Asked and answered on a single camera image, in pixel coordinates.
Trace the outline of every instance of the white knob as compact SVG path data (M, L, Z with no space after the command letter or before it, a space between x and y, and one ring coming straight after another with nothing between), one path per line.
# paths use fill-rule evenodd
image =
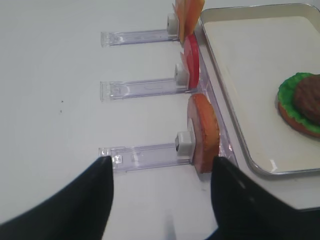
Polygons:
M181 62L175 65L174 79L178 86L188 87L189 85L189 73Z
M179 21L175 13L169 13L166 30L168 31L169 35L178 35L178 28L179 28Z
M178 157L189 157L192 161L196 147L196 136L194 125L191 119L188 119L188 131L180 131L175 138L175 150Z

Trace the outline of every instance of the white table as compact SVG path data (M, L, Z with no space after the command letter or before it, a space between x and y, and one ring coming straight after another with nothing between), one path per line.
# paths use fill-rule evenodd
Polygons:
M320 7L316 0L207 0L205 8L289 2ZM105 104L99 98L100 81L173 75L177 42L100 46L101 31L163 29L171 3L0 1L0 223L62 189L99 147L169 143L185 129L186 94ZM204 59L210 63L207 53ZM319 176L270 180L248 169L213 67L207 68L240 169L296 208L320 206ZM200 240L217 227L210 176L199 179L191 165L116 174L114 181L104 239Z

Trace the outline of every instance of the brown patty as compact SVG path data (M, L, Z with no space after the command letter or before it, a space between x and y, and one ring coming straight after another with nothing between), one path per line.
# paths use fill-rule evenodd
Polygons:
M187 117L192 119L195 149L193 164L198 173L210 173L214 157L219 155L220 130L213 106L202 93L189 98Z
M320 124L320 75L306 77L297 84L293 105L310 121Z
M278 102L278 108L279 108L279 112L280 115L282 116L282 118L295 130L297 130L298 132L301 132L303 134L307 134L313 137L317 137L320 138L320 133L315 133L312 131L309 131L308 129L306 129L305 126L303 126L301 123L297 122L294 118L290 117L287 114L287 111L284 109L284 107L281 105L280 102Z

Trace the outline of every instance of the tray rim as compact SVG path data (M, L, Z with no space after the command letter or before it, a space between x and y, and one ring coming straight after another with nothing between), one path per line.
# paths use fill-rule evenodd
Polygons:
M205 29L205 24L209 23L209 21L204 21L204 14L207 12L210 12L212 10L219 11L219 10L243 10L243 9L251 9L251 8L263 8L263 7L291 7L291 6L297 6L297 7L307 7L313 10L316 10L318 14L320 14L320 10L315 7L312 4L309 3L284 3L284 4L268 4L268 5L250 5L250 6L234 6L234 7L220 7L220 8L208 8L202 11L201 16L200 16L200 25L202 28L202 32L205 36L205 44L208 49L211 62L216 74L216 77L218 79L219 85L221 87L221 91L224 97L224 100L226 102L226 106L228 108L228 111L231 115L231 119L235 128L235 131L237 133L237 137L239 139L240 146L242 148L242 152L244 153L244 158L245 161L247 162L248 166L254 170L256 173L264 175L264 176L281 176L281 175L296 175L296 174L305 174L305 173L314 173L314 172L320 172L320 168L314 168L314 169L303 169L303 170L294 170L294 171L282 171L282 172L272 172L272 171L267 171L263 168L261 168L259 165L257 165L254 160L252 159L250 155L250 151L248 149L248 146L246 144L246 140L244 138L244 134L241 130L240 123L238 121L238 118L236 116L236 112L234 110L233 104L231 102L231 98L228 94L228 91L226 89L225 83L223 81L223 77L221 74L221 70L219 68L218 62L216 60L216 56L214 54L214 51L210 45L209 37Z

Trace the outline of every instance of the metal tray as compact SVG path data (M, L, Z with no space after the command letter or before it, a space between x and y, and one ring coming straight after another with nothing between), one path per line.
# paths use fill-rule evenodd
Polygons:
M320 12L302 3L207 9L201 24L249 166L264 175L320 170L320 141L277 108L280 84L320 74Z

